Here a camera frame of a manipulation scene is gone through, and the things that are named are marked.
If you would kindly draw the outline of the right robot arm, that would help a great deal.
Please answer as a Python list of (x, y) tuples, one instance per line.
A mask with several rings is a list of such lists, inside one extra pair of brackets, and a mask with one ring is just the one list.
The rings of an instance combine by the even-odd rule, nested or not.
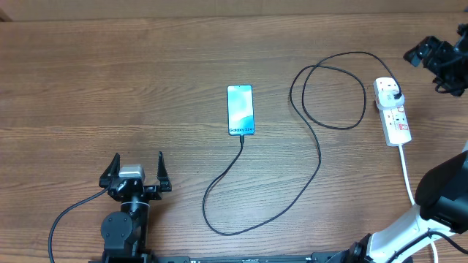
[[(436, 92), (461, 96), (467, 89), (467, 31), (451, 45), (429, 36), (404, 54), (413, 66), (422, 64), (435, 74)], [(390, 78), (374, 81), (387, 145), (402, 149), (411, 140), (404, 107), (391, 103), (400, 93)], [(351, 247), (329, 258), (329, 262), (411, 262), (412, 255), (442, 238), (467, 231), (467, 152), (429, 170), (412, 194), (412, 207), (386, 229), (368, 234)]]

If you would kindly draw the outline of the Samsung Galaxy smartphone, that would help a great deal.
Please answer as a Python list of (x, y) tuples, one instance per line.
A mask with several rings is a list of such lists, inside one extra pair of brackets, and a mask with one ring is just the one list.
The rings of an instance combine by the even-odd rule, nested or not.
[(231, 136), (253, 135), (254, 100), (251, 85), (229, 85), (227, 87), (227, 123)]

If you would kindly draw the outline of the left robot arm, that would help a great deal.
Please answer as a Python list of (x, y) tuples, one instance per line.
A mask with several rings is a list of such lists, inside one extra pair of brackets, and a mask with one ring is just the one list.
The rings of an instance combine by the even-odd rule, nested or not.
[(143, 166), (120, 165), (120, 155), (113, 157), (99, 178), (99, 186), (115, 201), (120, 210), (110, 213), (101, 225), (105, 242), (103, 262), (157, 262), (146, 248), (150, 202), (160, 200), (162, 193), (171, 192), (172, 185), (165, 168), (163, 153), (158, 155), (158, 185), (146, 185)]

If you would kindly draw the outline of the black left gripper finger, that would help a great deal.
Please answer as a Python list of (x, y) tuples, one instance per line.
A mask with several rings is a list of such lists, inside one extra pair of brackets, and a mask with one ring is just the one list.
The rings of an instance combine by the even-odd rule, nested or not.
[(159, 152), (158, 155), (158, 171), (157, 171), (157, 180), (159, 181), (159, 191), (160, 192), (171, 192), (172, 184), (165, 167), (165, 160), (163, 152)]
[(116, 153), (107, 169), (99, 177), (99, 187), (107, 188), (118, 177), (120, 171), (120, 154)]

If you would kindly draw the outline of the white power strip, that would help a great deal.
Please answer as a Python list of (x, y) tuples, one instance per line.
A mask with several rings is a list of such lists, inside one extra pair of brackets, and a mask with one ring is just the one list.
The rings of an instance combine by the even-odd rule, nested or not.
[[(396, 81), (391, 77), (377, 78), (373, 83), (373, 87), (375, 102), (379, 91), (399, 92)], [(391, 110), (379, 110), (379, 114), (387, 146), (398, 147), (412, 140), (404, 105)]]

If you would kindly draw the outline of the white USB charger plug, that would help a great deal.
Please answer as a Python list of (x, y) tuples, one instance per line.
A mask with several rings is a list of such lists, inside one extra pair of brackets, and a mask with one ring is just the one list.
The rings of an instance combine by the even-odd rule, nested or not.
[(379, 110), (391, 110), (404, 104), (404, 95), (394, 91), (379, 91), (376, 95), (376, 105)]

